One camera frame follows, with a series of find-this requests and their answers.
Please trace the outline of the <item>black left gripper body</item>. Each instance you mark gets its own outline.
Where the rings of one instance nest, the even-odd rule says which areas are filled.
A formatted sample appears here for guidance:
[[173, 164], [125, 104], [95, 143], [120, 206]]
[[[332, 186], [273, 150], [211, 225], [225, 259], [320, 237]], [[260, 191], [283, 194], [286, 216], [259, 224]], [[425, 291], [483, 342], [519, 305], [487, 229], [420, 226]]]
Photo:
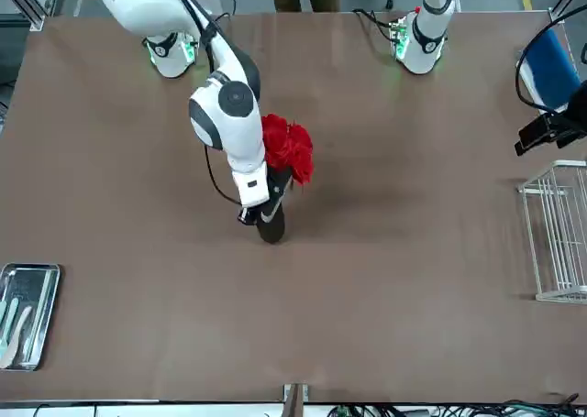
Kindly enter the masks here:
[[569, 108], [551, 118], [555, 125], [557, 148], [565, 148], [568, 145], [586, 138], [586, 114], [584, 112], [571, 111]]

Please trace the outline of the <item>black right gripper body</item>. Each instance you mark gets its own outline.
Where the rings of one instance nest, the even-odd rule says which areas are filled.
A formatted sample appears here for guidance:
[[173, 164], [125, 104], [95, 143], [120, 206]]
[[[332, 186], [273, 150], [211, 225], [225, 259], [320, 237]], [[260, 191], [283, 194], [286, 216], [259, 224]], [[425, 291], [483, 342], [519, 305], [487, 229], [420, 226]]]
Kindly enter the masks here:
[[284, 227], [285, 216], [282, 208], [282, 202], [286, 193], [293, 187], [293, 178], [288, 177], [284, 180], [268, 180], [269, 200], [262, 203], [258, 208], [256, 216], [257, 227]]

